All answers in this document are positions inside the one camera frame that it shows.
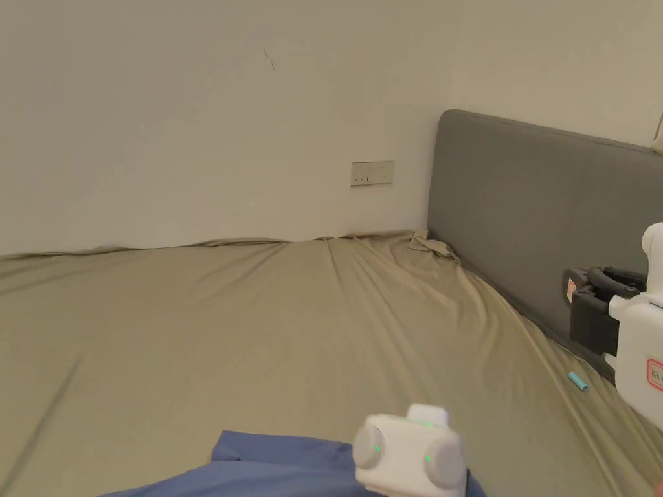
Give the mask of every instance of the beige bed sheet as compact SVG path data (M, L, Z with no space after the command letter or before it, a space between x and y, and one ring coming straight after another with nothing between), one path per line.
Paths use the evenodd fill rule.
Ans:
M444 244L221 245L0 260L1 497L174 476L224 429L351 441L411 402L450 411L489 497L663 478L663 434Z

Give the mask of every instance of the white wall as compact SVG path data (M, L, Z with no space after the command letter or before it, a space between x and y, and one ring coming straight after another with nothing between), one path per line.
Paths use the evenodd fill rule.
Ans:
M0 253L422 227L460 7L1 2Z
M465 0L452 106L649 145L663 1Z

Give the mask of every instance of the power outlet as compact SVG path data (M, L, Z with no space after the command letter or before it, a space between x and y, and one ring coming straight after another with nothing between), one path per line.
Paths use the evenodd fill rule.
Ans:
M380 160L377 162L353 162L350 186L384 185L394 182L393 160Z

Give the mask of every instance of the white controller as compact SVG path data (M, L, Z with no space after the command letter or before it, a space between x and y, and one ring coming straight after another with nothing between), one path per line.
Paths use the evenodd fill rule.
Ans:
M389 497L464 497L467 467L447 412L412 404L407 417L369 416L352 447L357 481Z

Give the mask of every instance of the sticker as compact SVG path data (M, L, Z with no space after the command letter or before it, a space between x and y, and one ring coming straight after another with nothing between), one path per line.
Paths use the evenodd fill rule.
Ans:
M569 278L569 284L566 286L566 298L569 299L569 302L573 300L573 292L575 291L576 286L571 278Z
M663 392L663 362L656 359L647 361L647 381L651 386Z

